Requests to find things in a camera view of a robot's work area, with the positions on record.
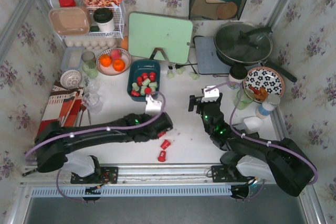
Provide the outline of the teal plastic storage basket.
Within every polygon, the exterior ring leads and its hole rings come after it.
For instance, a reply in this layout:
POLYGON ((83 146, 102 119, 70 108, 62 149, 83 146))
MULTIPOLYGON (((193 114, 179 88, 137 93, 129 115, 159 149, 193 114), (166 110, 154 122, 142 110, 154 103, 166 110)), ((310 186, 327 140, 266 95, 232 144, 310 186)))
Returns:
POLYGON ((161 67, 154 60, 137 60, 130 66, 127 94, 133 101, 144 102, 150 92, 160 89, 161 67))

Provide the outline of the white plastic scoop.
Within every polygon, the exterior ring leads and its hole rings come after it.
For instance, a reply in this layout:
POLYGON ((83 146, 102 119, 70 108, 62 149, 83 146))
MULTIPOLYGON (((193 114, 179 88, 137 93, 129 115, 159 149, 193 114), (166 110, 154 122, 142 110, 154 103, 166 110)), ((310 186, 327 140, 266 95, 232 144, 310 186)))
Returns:
POLYGON ((262 119, 252 116, 244 118, 239 124, 234 125, 237 130, 245 131, 247 134, 258 132, 263 125, 262 119))

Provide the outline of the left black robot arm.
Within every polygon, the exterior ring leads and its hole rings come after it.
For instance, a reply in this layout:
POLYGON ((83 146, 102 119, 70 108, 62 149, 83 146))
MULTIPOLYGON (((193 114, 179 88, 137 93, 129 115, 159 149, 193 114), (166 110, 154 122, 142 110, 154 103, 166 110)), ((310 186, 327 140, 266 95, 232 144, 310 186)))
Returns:
POLYGON ((63 167, 66 155, 83 148, 107 143, 142 143, 159 139, 173 129, 167 113, 157 119, 148 114, 128 114, 109 123, 61 127, 49 123, 35 138, 37 171, 48 173, 63 167))

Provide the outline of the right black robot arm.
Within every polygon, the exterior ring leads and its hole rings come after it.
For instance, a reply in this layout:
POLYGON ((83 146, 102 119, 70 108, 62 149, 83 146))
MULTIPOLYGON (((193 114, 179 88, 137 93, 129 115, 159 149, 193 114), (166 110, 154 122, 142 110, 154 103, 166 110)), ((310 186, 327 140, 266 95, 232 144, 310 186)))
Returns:
POLYGON ((189 98, 188 111, 196 111, 201 116, 205 132, 224 151, 220 159, 224 166, 235 168, 244 156, 259 159, 268 165, 279 188, 294 197, 315 181, 316 167, 293 140, 252 138, 226 123, 220 107, 221 97, 211 102, 203 102, 201 97, 194 95, 189 98))

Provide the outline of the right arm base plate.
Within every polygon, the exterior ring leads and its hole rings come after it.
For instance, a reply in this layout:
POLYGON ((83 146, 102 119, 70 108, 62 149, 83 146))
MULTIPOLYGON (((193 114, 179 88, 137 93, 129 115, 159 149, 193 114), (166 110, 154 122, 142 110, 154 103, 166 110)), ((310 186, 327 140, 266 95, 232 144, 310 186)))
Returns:
POLYGON ((211 166, 212 180, 214 183, 247 183, 254 177, 245 177, 238 170, 230 171, 226 166, 211 166))

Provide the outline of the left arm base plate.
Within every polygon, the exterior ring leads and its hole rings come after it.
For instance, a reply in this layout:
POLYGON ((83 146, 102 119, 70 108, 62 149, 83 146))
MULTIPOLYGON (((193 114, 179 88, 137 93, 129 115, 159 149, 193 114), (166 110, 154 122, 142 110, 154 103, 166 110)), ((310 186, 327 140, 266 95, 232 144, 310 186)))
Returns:
POLYGON ((72 173, 71 184, 116 184, 118 181, 118 167, 101 167, 101 174, 91 174, 88 177, 80 177, 72 173))

